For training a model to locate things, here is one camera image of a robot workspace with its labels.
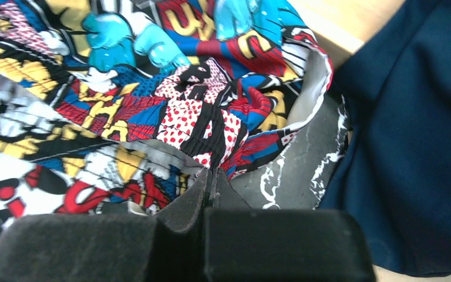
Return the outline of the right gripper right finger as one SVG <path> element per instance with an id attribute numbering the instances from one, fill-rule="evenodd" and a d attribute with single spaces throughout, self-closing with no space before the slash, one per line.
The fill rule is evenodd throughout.
<path id="1" fill-rule="evenodd" d="M 204 212 L 207 281 L 375 281 L 365 236 L 337 210 L 253 209 L 223 170 Z"/>

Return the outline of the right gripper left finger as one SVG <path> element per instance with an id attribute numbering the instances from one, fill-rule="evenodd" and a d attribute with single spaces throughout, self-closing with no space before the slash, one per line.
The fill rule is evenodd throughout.
<path id="1" fill-rule="evenodd" d="M 0 281 L 199 281 L 211 173 L 153 216 L 26 216 L 0 235 Z"/>

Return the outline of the comic print shorts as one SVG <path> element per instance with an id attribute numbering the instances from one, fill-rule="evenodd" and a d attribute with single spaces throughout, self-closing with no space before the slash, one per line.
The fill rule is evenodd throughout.
<path id="1" fill-rule="evenodd" d="M 263 167 L 331 79 L 288 1 L 0 1 L 0 228 Z"/>

